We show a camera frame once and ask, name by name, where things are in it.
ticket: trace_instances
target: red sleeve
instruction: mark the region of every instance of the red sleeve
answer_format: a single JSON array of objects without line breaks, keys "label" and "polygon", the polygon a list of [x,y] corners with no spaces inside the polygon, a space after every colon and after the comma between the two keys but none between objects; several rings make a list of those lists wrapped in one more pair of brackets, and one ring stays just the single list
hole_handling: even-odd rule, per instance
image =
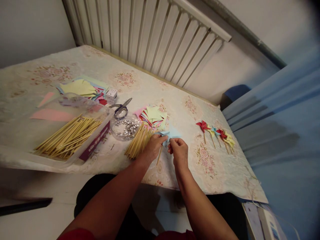
[{"label": "red sleeve", "polygon": [[155,240],[197,240],[192,231],[187,230],[185,233],[175,231],[166,231],[160,233]]},{"label": "red sleeve", "polygon": [[[90,231],[78,228],[63,234],[58,240],[95,240],[95,238]],[[159,234],[155,240],[196,240],[196,236],[189,230],[185,233],[167,231]]]},{"label": "red sleeve", "polygon": [[78,228],[63,234],[58,240],[95,240],[95,238],[90,231]]}]

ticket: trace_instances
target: bundle of bamboo skewers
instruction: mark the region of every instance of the bundle of bamboo skewers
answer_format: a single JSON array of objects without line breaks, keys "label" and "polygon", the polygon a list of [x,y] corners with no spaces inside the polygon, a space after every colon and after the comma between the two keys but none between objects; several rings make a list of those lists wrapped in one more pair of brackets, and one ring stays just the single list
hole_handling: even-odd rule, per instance
[{"label": "bundle of bamboo skewers", "polygon": [[154,130],[147,129],[144,127],[144,124],[142,124],[124,155],[130,159],[137,158],[140,153],[142,153],[154,133]]},{"label": "bundle of bamboo skewers", "polygon": [[80,114],[47,138],[34,150],[34,154],[67,160],[92,135],[102,121]]}]

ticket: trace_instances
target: pipe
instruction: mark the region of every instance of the pipe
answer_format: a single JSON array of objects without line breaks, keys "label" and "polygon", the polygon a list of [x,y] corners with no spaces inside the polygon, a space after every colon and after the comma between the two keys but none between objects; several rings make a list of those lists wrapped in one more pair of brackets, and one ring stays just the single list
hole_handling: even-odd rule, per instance
[{"label": "pipe", "polygon": [[287,64],[218,0],[202,0],[279,69]]}]

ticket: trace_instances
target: red pinwheel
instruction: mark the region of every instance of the red pinwheel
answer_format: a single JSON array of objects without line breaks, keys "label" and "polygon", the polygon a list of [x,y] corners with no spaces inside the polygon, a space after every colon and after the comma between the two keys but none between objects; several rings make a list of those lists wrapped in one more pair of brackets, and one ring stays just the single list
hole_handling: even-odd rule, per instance
[{"label": "red pinwheel", "polygon": [[222,131],[221,129],[218,129],[217,130],[217,133],[220,133],[220,137],[222,139],[222,141],[224,142],[224,145],[226,147],[226,150],[227,150],[227,153],[229,154],[229,151],[228,151],[228,148],[227,148],[227,144],[226,142],[224,141],[226,138],[227,138],[227,135],[224,134],[224,131]]},{"label": "red pinwheel", "polygon": [[210,129],[210,128],[207,127],[207,123],[206,123],[205,121],[203,121],[203,120],[202,120],[202,122],[198,122],[198,123],[196,123],[196,124],[199,125],[200,128],[201,128],[201,130],[203,131],[204,143],[207,144],[207,142],[206,142],[206,136],[204,135],[204,130],[205,130],[205,129]]},{"label": "red pinwheel", "polygon": [[225,138],[227,138],[227,135],[224,134],[224,131],[222,131],[221,129],[217,130],[217,133],[220,133],[220,137],[222,140],[224,140]]}]

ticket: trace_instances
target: person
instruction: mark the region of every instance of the person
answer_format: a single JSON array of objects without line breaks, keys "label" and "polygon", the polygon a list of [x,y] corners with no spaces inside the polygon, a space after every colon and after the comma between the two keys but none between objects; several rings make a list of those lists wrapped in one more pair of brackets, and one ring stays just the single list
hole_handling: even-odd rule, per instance
[{"label": "person", "polygon": [[246,238],[244,213],[234,210],[228,198],[224,214],[229,219],[241,215],[242,220],[232,223],[232,228],[203,193],[188,168],[188,146],[181,138],[170,139],[168,152],[173,154],[173,164],[187,210],[192,231],[178,233],[163,232],[157,237],[145,230],[135,215],[131,200],[147,172],[151,162],[156,159],[159,150],[168,136],[154,134],[144,151],[125,170],[117,176],[100,174],[91,178],[77,196],[75,219],[61,233],[58,240],[94,240],[94,239],[224,239]]}]

